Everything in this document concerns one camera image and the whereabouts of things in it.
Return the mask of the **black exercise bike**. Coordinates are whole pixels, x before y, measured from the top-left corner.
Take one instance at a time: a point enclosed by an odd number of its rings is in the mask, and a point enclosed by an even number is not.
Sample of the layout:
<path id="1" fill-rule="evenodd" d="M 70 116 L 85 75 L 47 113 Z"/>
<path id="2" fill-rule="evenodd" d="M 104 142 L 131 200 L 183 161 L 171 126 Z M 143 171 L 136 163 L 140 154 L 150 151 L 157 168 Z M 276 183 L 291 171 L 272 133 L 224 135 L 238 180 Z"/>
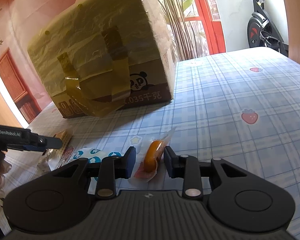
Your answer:
<path id="1" fill-rule="evenodd" d="M 268 47 L 288 57 L 288 44 L 264 8 L 265 0 L 252 0 L 254 11 L 247 25 L 250 48 Z"/>

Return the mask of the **printed room wall tapestry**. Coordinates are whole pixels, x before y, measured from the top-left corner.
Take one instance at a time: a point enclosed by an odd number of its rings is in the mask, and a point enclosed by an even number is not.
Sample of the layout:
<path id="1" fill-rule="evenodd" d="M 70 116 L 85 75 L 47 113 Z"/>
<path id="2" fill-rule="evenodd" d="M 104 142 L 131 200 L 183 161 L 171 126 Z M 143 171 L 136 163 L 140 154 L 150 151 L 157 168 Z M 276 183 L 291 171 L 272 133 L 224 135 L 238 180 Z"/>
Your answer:
<path id="1" fill-rule="evenodd" d="M 56 16 L 79 0 L 0 0 L 0 77 L 26 119 L 53 102 L 27 48 Z M 221 24 L 204 18 L 217 10 L 215 0 L 158 0 L 171 33 L 172 57 L 177 61 L 225 50 Z"/>

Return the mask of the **gold snack bar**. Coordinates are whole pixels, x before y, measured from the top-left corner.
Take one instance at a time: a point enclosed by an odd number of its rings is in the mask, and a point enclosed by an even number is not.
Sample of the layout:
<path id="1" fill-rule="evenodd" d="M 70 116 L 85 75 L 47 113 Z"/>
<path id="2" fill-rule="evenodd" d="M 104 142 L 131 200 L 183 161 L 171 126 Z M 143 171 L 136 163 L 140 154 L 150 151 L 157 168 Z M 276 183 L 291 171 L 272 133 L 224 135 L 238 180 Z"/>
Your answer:
<path id="1" fill-rule="evenodd" d="M 40 173 L 48 173 L 61 166 L 62 160 L 66 156 L 66 149 L 72 137 L 72 130 L 65 129 L 55 134 L 54 137 L 61 139 L 62 146 L 60 149 L 47 149 L 44 151 L 37 163 L 37 170 Z"/>

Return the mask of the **blue white snack packet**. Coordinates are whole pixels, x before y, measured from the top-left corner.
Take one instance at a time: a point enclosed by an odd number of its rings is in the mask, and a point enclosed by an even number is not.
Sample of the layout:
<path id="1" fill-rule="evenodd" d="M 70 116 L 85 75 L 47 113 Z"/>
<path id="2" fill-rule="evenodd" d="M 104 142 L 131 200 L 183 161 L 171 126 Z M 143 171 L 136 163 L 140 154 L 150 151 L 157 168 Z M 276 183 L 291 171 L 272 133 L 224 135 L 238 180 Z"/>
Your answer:
<path id="1" fill-rule="evenodd" d="M 58 168 L 68 164 L 69 162 L 72 162 L 79 158 L 87 158 L 89 160 L 89 163 L 100 163 L 102 159 L 105 157 L 121 157 L 122 154 L 120 152 L 104 152 L 100 149 L 93 148 L 93 147 L 83 147 L 79 150 L 74 150 L 74 147 L 68 146 L 63 156 L 58 164 Z"/>

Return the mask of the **plaid strawberry bedsheet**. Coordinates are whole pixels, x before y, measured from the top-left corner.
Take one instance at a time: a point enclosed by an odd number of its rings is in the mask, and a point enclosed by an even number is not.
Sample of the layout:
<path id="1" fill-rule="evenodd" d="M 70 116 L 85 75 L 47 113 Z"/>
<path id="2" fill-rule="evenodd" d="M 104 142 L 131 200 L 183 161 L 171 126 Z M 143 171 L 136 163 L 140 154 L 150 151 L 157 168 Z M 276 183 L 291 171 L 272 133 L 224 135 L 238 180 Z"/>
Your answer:
<path id="1" fill-rule="evenodd" d="M 285 188 L 300 239 L 300 65 L 268 48 L 179 62 L 170 103 L 129 108 L 103 119 L 65 119 L 51 103 L 30 124 L 39 134 L 72 127 L 71 145 L 124 151 L 175 128 L 172 148 L 200 160 L 223 157 Z"/>

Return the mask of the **orange jelly snack packet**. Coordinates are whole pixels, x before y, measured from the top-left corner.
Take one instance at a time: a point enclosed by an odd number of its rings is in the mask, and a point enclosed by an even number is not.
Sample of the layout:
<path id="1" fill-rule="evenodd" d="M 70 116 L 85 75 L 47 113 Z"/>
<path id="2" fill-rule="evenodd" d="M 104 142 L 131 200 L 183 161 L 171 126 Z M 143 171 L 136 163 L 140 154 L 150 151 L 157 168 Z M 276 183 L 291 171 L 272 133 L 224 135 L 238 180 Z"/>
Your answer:
<path id="1" fill-rule="evenodd" d="M 152 137 L 142 142 L 140 153 L 136 159 L 137 169 L 133 173 L 134 179 L 147 183 L 157 175 L 164 148 L 170 142 L 174 132 L 175 127 L 160 138 Z"/>

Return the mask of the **brown cardboard box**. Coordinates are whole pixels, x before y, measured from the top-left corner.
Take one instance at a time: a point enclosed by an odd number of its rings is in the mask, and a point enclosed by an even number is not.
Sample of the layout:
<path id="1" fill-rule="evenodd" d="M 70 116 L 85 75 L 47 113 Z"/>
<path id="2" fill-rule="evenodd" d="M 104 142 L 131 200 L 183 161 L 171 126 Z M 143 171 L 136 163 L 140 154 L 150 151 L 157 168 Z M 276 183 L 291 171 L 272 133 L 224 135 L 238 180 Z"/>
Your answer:
<path id="1" fill-rule="evenodd" d="M 170 101 L 171 49 L 158 0 L 79 0 L 27 51 L 61 115 L 74 118 Z"/>

